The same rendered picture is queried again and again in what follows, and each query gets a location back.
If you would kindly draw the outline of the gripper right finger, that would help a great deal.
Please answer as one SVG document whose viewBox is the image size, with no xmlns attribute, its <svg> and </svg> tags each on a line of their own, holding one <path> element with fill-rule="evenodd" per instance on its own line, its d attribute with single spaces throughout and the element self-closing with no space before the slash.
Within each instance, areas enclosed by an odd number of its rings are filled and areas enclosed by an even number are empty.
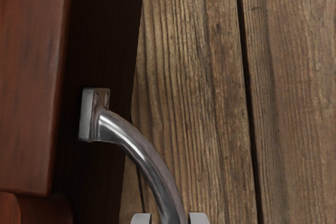
<svg viewBox="0 0 336 224">
<path fill-rule="evenodd" d="M 203 212 L 189 212 L 188 224 L 209 224 L 209 219 Z"/>
</svg>

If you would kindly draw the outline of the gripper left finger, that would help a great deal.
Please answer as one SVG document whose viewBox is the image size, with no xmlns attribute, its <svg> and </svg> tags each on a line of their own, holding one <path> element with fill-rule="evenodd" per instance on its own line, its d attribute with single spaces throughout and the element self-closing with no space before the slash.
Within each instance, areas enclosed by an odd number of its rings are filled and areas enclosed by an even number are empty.
<svg viewBox="0 0 336 224">
<path fill-rule="evenodd" d="M 152 224 L 152 215 L 149 213 L 135 213 L 130 224 Z"/>
</svg>

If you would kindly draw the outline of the red-brown wooden drawer cabinet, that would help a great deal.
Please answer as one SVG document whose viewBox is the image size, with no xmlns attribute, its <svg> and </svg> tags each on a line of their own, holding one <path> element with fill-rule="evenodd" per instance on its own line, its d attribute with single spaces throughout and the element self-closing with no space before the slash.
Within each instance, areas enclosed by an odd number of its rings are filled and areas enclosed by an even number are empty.
<svg viewBox="0 0 336 224">
<path fill-rule="evenodd" d="M 143 0 L 0 0 L 0 224 L 119 224 L 125 154 L 78 139 L 85 88 L 130 118 Z"/>
</svg>

